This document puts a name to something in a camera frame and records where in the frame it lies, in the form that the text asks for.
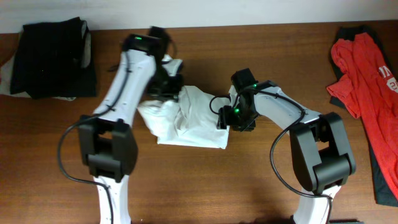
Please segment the white t-shirt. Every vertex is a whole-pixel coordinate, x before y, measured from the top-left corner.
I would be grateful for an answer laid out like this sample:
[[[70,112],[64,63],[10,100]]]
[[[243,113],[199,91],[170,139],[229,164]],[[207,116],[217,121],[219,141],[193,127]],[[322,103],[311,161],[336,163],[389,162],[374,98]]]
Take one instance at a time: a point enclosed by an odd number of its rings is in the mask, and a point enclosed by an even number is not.
[[[149,100],[137,107],[157,144],[226,149],[229,128],[218,129],[215,110],[229,105],[196,86],[184,85],[178,101]]]

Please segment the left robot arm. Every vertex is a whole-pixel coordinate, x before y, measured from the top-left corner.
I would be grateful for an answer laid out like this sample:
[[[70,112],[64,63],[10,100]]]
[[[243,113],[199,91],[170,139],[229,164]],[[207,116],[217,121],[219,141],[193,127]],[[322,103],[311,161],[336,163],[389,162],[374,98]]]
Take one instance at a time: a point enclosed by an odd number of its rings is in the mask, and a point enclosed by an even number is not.
[[[80,118],[81,157],[98,189],[101,223],[131,222],[128,182],[138,156],[131,128],[142,96],[178,101],[182,61],[168,57],[170,41],[166,33],[130,35],[104,100]]]

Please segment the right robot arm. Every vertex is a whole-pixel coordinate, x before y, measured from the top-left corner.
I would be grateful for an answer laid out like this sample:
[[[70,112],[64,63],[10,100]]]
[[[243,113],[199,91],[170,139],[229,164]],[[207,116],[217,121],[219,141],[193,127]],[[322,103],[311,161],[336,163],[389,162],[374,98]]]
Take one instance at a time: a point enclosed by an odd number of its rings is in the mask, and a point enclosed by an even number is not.
[[[334,112],[321,114],[304,107],[271,81],[234,81],[229,99],[230,105],[218,110],[219,129],[252,131],[260,116],[281,129],[271,144],[269,159],[281,184],[300,197],[292,223],[329,223],[336,194],[356,172],[342,118]],[[275,149],[285,135],[300,189],[288,184],[276,168]]]

